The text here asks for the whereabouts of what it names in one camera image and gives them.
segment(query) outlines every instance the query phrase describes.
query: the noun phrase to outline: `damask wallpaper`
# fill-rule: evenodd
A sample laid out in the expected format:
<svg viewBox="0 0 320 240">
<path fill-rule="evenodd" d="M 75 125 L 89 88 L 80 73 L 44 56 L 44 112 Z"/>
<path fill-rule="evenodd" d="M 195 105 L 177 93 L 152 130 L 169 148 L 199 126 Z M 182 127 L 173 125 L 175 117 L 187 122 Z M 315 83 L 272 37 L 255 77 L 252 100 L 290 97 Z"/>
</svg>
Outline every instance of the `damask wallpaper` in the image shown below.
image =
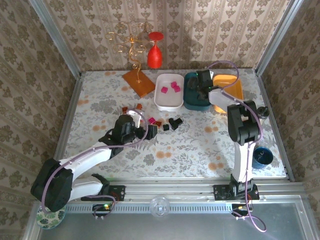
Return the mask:
<svg viewBox="0 0 320 240">
<path fill-rule="evenodd" d="M 81 71 L 125 70 L 128 49 L 119 53 L 108 32 L 128 35 L 130 22 L 148 22 L 159 31 L 162 69 L 196 69 L 230 60 L 254 67 L 261 58 L 289 0 L 44 0 Z M 147 52 L 140 57 L 147 62 Z"/>
<path fill-rule="evenodd" d="M 304 1 L 262 79 L 320 227 L 320 1 Z"/>
<path fill-rule="evenodd" d="M 20 239 L 75 79 L 27 0 L 0 1 L 0 239 Z"/>
</svg>

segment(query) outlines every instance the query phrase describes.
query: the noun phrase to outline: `floral tablecloth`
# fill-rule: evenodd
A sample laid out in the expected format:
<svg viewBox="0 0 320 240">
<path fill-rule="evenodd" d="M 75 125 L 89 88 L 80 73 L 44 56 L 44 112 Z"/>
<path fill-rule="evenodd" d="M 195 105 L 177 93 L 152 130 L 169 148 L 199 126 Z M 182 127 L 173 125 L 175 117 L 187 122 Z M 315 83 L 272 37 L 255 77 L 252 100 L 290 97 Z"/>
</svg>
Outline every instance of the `floral tablecloth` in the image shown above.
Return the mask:
<svg viewBox="0 0 320 240">
<path fill-rule="evenodd" d="M 229 177 L 234 167 L 234 143 L 228 135 L 227 116 L 214 111 L 187 110 L 159 111 L 154 93 L 143 98 L 130 88 L 122 76 L 127 71 L 86 72 L 68 138 L 65 157 L 75 155 L 92 145 L 114 127 L 122 114 L 122 107 L 142 104 L 146 118 L 154 117 L 163 123 L 169 118 L 181 118 L 183 124 L 175 131 L 159 128 L 157 136 L 136 147 L 125 148 L 114 158 L 84 174 L 98 173 L 106 178 L 168 178 L 168 177 Z M 153 82 L 160 74 L 175 73 L 185 76 L 192 70 L 144 70 Z M 235 74 L 233 70 L 216 73 Z M 240 69 L 245 100 L 264 106 L 261 91 L 252 69 Z M 283 162 L 269 120 L 262 124 L 264 139 L 261 146 L 274 155 L 272 164 L 253 170 L 255 178 L 286 177 Z"/>
</svg>

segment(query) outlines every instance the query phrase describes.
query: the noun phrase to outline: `blue cup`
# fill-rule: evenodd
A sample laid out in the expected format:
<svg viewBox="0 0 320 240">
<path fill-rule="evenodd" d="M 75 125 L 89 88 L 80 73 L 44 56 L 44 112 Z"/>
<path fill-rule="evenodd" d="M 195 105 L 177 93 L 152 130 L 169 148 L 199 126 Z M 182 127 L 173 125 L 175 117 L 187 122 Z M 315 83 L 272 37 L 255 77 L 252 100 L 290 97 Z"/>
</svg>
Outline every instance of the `blue cup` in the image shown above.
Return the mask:
<svg viewBox="0 0 320 240">
<path fill-rule="evenodd" d="M 263 169 L 268 166 L 274 160 L 272 152 L 263 146 L 257 147 L 253 151 L 252 167 L 254 169 Z"/>
</svg>

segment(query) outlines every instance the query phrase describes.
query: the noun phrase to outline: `floral coaster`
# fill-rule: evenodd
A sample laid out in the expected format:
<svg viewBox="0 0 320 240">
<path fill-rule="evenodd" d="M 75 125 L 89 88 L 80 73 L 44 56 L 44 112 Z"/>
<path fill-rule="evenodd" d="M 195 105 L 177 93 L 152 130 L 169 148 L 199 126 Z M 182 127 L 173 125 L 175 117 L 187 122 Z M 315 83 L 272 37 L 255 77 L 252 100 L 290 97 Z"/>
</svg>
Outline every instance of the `floral coaster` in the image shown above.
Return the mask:
<svg viewBox="0 0 320 240">
<path fill-rule="evenodd" d="M 53 229 L 62 222 L 62 220 L 65 218 L 65 215 L 66 206 L 61 208 L 59 211 L 51 212 L 49 214 L 45 214 L 40 206 L 36 214 L 36 222 L 43 229 Z"/>
</svg>

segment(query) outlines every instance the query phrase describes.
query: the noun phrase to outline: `white bowl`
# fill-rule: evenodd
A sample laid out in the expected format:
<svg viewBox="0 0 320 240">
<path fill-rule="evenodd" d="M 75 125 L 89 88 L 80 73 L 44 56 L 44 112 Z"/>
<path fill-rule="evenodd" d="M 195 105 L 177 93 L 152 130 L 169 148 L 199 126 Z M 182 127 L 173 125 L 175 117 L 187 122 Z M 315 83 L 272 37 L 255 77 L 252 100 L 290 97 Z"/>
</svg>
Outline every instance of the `white bowl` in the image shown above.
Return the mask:
<svg viewBox="0 0 320 240">
<path fill-rule="evenodd" d="M 176 82 L 180 87 L 179 92 L 175 92 L 171 87 L 172 82 Z M 163 87 L 168 88 L 166 93 L 161 92 Z M 184 77 L 173 73 L 159 75 L 155 83 L 154 103 L 160 111 L 178 111 L 184 104 Z"/>
</svg>

